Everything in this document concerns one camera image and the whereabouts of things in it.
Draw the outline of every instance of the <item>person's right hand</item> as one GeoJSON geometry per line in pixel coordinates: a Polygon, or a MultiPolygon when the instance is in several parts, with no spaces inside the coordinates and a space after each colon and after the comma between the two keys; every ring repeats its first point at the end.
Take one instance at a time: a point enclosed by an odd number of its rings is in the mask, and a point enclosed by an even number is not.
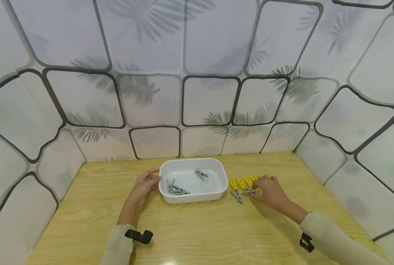
{"type": "Polygon", "coordinates": [[[251,196],[275,211],[284,213],[284,209],[291,203],[275,176],[268,177],[264,175],[256,179],[253,181],[252,189],[255,190],[256,188],[260,188],[263,194],[252,194],[251,196]]]}

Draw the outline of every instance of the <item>yellow clothespin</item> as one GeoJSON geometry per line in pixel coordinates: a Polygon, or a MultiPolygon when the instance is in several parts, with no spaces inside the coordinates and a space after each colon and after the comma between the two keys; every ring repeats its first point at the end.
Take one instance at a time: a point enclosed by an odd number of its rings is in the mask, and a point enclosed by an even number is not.
{"type": "Polygon", "coordinates": [[[241,181],[245,181],[245,183],[247,184],[247,186],[249,187],[249,188],[251,188],[251,183],[253,182],[252,180],[250,180],[251,179],[251,176],[248,176],[249,177],[249,179],[246,179],[246,178],[244,178],[244,177],[242,177],[241,178],[241,181]]]}
{"type": "Polygon", "coordinates": [[[239,181],[238,179],[234,179],[234,181],[237,181],[238,182],[238,184],[240,185],[240,188],[242,189],[242,190],[244,190],[245,189],[245,185],[244,185],[244,180],[243,180],[244,178],[241,178],[241,181],[239,181]]]}
{"type": "Polygon", "coordinates": [[[235,180],[236,180],[236,179],[233,179],[232,181],[230,181],[230,180],[228,179],[228,182],[229,182],[229,184],[230,184],[230,186],[231,186],[231,189],[234,190],[234,191],[237,190],[237,185],[235,184],[235,180]]]}

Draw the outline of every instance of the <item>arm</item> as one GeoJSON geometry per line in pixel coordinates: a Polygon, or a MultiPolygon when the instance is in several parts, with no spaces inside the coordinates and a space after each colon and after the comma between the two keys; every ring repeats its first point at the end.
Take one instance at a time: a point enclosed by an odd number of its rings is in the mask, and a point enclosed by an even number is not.
{"type": "Polygon", "coordinates": [[[110,232],[106,249],[100,265],[127,265],[133,250],[133,240],[125,237],[129,229],[135,230],[139,209],[147,194],[157,189],[160,176],[151,175],[158,172],[153,168],[138,177],[119,214],[117,224],[110,232]]]}
{"type": "Polygon", "coordinates": [[[287,216],[305,234],[312,238],[312,244],[326,257],[340,265],[384,265],[387,264],[375,253],[351,239],[336,224],[318,212],[307,212],[290,201],[274,176],[258,178],[252,188],[261,188],[262,195],[252,197],[287,216]]]}

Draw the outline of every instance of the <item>person's left hand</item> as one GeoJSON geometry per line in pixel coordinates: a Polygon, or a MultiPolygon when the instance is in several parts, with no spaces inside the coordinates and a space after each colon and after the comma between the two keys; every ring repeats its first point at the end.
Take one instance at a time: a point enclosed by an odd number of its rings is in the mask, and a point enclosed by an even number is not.
{"type": "Polygon", "coordinates": [[[161,180],[161,176],[152,174],[159,172],[159,169],[160,168],[149,169],[139,176],[126,201],[136,207],[141,207],[147,194],[152,190],[158,189],[158,183],[161,180]]]}

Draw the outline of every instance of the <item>wooden table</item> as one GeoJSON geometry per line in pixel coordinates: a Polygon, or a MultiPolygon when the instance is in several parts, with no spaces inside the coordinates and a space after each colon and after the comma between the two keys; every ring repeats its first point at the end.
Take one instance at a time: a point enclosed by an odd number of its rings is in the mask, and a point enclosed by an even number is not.
{"type": "MultiPolygon", "coordinates": [[[[310,170],[289,152],[215,156],[228,178],[277,176],[290,199],[330,217],[356,241],[384,257],[374,242],[334,200],[310,170]]],[[[135,179],[168,159],[93,162],[83,165],[28,265],[99,264],[135,179]]],[[[138,230],[154,233],[150,245],[135,244],[130,264],[335,264],[298,241],[288,218],[249,198],[238,204],[230,189],[217,201],[168,204],[153,192],[138,230]]]]}

